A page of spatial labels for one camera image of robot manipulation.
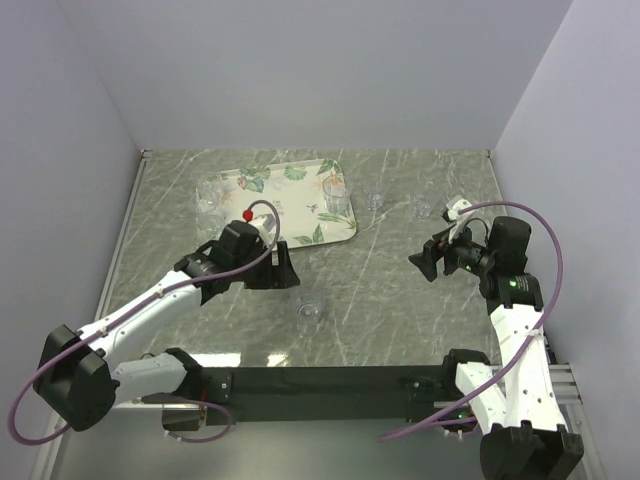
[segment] floral tray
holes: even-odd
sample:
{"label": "floral tray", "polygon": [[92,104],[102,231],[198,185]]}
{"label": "floral tray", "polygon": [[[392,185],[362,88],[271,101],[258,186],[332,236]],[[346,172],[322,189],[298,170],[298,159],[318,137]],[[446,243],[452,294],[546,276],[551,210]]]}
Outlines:
{"label": "floral tray", "polygon": [[256,166],[221,172],[225,220],[242,218],[242,212],[259,198],[273,203],[282,222],[281,238],[289,248],[348,240],[357,224],[351,203],[344,214],[327,212],[322,182],[341,173],[331,159]]}

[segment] green marble countertop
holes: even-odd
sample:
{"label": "green marble countertop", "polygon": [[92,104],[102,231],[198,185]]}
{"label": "green marble countertop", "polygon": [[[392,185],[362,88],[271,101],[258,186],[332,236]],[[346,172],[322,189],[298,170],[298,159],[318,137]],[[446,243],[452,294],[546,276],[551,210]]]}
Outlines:
{"label": "green marble countertop", "polygon": [[[458,194],[472,203],[500,199],[486,151],[153,151],[141,165],[103,313],[148,289],[198,246],[196,172],[315,158],[339,160],[356,182],[376,174],[392,183],[387,201],[375,212],[354,194],[358,232],[351,240],[291,252],[303,285],[326,298],[318,328],[300,334],[287,307],[291,291],[251,291],[233,284],[160,329],[139,353],[181,347],[219,366],[426,365],[440,364],[451,348],[470,348],[497,361],[498,345],[477,279],[459,271],[430,284],[407,260],[446,227],[437,216],[419,220],[411,215],[408,192],[417,175],[428,176],[443,199]],[[490,221],[504,213],[487,209],[481,217]],[[481,238],[482,226],[474,224]]]}

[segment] white enclosure wall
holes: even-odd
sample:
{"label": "white enclosure wall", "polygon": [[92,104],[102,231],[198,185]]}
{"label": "white enclosure wall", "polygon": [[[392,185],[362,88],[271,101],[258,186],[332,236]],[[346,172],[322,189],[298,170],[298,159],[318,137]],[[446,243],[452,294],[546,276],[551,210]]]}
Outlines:
{"label": "white enclosure wall", "polygon": [[[92,320],[139,154],[55,2],[2,3],[0,62],[0,478],[22,480],[10,401],[49,331]],[[19,413],[37,437],[50,409],[31,392]]]}
{"label": "white enclosure wall", "polygon": [[58,0],[144,148],[493,148],[571,0]]}
{"label": "white enclosure wall", "polygon": [[[615,480],[640,478],[639,18],[636,0],[575,0],[495,162],[505,198],[538,208],[564,246],[549,330]],[[539,234],[531,250],[533,272],[553,285],[550,242]]]}

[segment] glass cup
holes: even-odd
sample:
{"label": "glass cup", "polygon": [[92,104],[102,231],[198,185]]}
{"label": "glass cup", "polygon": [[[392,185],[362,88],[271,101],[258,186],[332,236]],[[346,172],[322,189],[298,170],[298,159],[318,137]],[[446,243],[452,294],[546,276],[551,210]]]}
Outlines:
{"label": "glass cup", "polygon": [[313,334],[317,331],[325,311],[324,297],[317,292],[297,288],[290,301],[296,317],[296,327],[301,335]]}
{"label": "glass cup", "polygon": [[409,205],[414,217],[427,218],[433,213],[437,203],[433,190],[433,185],[425,181],[418,182],[411,190]]}
{"label": "glass cup", "polygon": [[331,174],[322,182],[324,204],[329,213],[344,213],[349,208],[353,183],[342,173]]}
{"label": "glass cup", "polygon": [[202,201],[218,207],[224,196],[224,184],[217,173],[204,173],[196,178],[196,203]]}
{"label": "glass cup", "polygon": [[196,184],[196,229],[198,242],[203,244],[220,237],[225,227],[222,211],[224,184],[220,174],[198,172]]}
{"label": "glass cup", "polygon": [[364,206],[368,210],[377,210],[384,203],[390,185],[377,177],[365,178],[362,181]]}
{"label": "glass cup", "polygon": [[206,200],[196,205],[196,228],[199,244],[217,240],[226,225],[224,212]]}

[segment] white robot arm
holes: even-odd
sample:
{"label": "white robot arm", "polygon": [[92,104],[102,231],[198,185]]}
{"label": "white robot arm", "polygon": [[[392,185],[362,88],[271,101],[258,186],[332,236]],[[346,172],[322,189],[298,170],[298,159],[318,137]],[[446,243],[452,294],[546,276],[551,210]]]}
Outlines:
{"label": "white robot arm", "polygon": [[[40,366],[75,343],[100,332],[102,336],[47,371],[34,383],[36,392],[76,431],[95,425],[118,403],[159,392],[178,394],[189,372],[199,368],[182,350],[125,360],[162,326],[227,291],[232,282],[241,281],[249,289],[299,285],[286,242],[277,244],[277,264],[273,264],[271,255],[258,259],[272,242],[274,225],[272,215],[249,223],[233,221],[219,240],[207,242],[183,257],[158,283],[116,312],[76,332],[64,325],[58,327],[45,342]],[[240,271],[252,261],[259,263],[241,274],[194,282],[219,272]],[[118,319],[132,310],[135,313],[119,323]]]}
{"label": "white robot arm", "polygon": [[479,278],[500,343],[504,393],[486,355],[477,351],[452,350],[445,357],[451,377],[445,382],[453,383],[464,396],[458,402],[469,397],[484,435],[480,458],[485,478],[566,478],[584,448],[580,436],[567,431],[553,392],[542,330],[542,294],[537,279],[525,271],[531,227],[517,218],[496,217],[486,245],[480,245],[473,242],[467,226],[471,208],[462,197],[449,202],[443,218],[455,223],[435,234],[422,253],[409,260],[430,282],[437,278],[441,258],[444,275],[462,269]]}

